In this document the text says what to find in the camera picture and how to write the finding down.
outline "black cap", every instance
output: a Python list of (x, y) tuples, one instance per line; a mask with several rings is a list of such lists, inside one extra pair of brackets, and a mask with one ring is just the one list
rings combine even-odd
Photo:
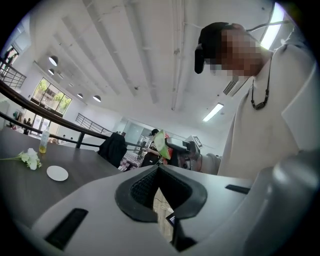
[(229, 23), (215, 22), (201, 29), (198, 46), (194, 51), (194, 71), (197, 74), (204, 70), (205, 59), (212, 61), (216, 58), (217, 48), (221, 44), (222, 29), (232, 28)]
[(155, 136), (159, 132), (158, 129), (153, 129), (149, 136)]

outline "plastic bottle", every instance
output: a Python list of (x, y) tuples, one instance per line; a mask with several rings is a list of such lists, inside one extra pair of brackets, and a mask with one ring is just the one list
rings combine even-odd
[(45, 129), (45, 131), (42, 133), (40, 146), (39, 146), (39, 152), (41, 154), (45, 154), (47, 152), (47, 144), (48, 144), (49, 136), (50, 136), (50, 132), (49, 132), (49, 126), (48, 126)]

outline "white flowers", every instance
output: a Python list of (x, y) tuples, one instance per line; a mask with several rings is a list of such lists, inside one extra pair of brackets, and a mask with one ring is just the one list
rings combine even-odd
[(38, 153), (34, 151), (33, 148), (29, 148), (27, 153), (21, 152), (18, 154), (17, 157), (13, 158), (6, 158), (6, 159), (0, 159), (0, 160), (18, 160), (26, 163), (26, 166), (29, 167), (31, 170), (37, 169), (37, 167), (41, 167), (41, 162), (38, 157)]

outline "air vent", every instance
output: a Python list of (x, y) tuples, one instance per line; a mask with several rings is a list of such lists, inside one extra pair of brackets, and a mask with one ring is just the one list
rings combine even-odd
[(238, 81), (239, 81), (239, 77), (234, 76), (232, 80), (229, 82), (229, 84), (226, 86), (226, 88), (223, 90), (223, 93), (225, 95), (228, 95)]

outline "ceiling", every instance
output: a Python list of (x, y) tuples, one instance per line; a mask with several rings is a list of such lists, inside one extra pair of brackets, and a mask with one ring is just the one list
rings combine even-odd
[[(271, 11), (269, 0), (48, 0), (33, 10), (30, 31), (38, 65), (54, 68), (48, 57), (56, 55), (52, 78), (85, 103), (174, 112), (191, 126), (222, 132), (248, 88), (231, 98), (223, 93), (231, 77), (212, 75), (208, 66), (194, 72), (201, 28), (229, 22), (250, 29), (267, 23)], [(264, 31), (251, 34), (260, 40)], [(218, 102), (224, 108), (203, 123)]]

